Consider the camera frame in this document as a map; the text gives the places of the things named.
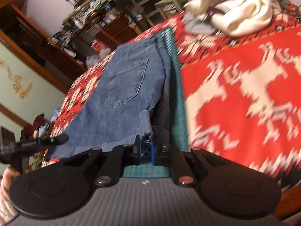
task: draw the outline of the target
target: denim shorts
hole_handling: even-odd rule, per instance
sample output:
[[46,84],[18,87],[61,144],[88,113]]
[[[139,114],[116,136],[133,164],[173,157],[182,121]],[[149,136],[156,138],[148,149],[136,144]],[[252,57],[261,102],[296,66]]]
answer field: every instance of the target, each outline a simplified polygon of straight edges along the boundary
[[155,34],[117,48],[82,110],[63,131],[69,140],[47,159],[66,158],[93,147],[104,152],[134,144],[136,135],[169,143],[171,61]]

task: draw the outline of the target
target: wooden door frame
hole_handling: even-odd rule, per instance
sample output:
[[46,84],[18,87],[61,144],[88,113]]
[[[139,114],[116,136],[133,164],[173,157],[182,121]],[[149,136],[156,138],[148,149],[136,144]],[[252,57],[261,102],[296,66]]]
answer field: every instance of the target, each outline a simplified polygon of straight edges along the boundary
[[31,58],[26,52],[24,52],[10,37],[8,37],[0,29],[0,42],[11,51],[17,58],[19,58],[24,64],[26,64],[30,69],[44,78],[51,85],[56,87],[58,90],[67,94],[69,87],[59,82],[53,75],[51,75],[47,70],[45,70],[41,65],[39,65],[33,58]]

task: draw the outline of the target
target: white logo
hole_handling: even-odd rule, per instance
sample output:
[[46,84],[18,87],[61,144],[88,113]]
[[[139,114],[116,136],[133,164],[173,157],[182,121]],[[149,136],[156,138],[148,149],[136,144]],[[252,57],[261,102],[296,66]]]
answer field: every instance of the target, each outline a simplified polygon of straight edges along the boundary
[[150,181],[145,180],[144,182],[141,182],[141,183],[144,184],[144,185],[147,185],[148,183],[150,183]]

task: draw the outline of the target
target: gray ribbed surface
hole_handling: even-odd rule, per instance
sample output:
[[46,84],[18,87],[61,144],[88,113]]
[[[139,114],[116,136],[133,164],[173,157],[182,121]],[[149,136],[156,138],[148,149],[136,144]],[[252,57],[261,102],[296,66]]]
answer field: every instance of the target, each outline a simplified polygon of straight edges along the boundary
[[9,226],[169,226],[239,225],[280,226],[270,215],[256,220],[228,218],[207,208],[191,188],[174,185],[170,178],[121,178],[111,188],[96,190],[79,211],[55,220],[15,218]]

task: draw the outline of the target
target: black circular cover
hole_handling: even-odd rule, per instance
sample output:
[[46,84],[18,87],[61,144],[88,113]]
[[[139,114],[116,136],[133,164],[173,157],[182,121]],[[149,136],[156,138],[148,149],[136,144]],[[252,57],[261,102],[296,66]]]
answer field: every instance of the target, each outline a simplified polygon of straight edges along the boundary
[[210,170],[200,193],[214,210],[240,218],[271,213],[281,198],[273,178],[236,164]]
[[20,214],[52,219],[82,207],[90,192],[89,182],[77,167],[52,165],[17,178],[9,195]]

